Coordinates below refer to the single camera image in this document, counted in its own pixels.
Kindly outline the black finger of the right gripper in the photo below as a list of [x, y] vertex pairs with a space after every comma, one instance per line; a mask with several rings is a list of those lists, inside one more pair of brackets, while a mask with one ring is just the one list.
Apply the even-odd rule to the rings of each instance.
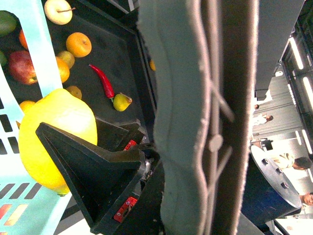
[[100, 121], [99, 145], [70, 138], [65, 153], [57, 152], [58, 169], [90, 227], [104, 225], [134, 192], [146, 169], [145, 154], [136, 146], [144, 133], [140, 124], [115, 126]]

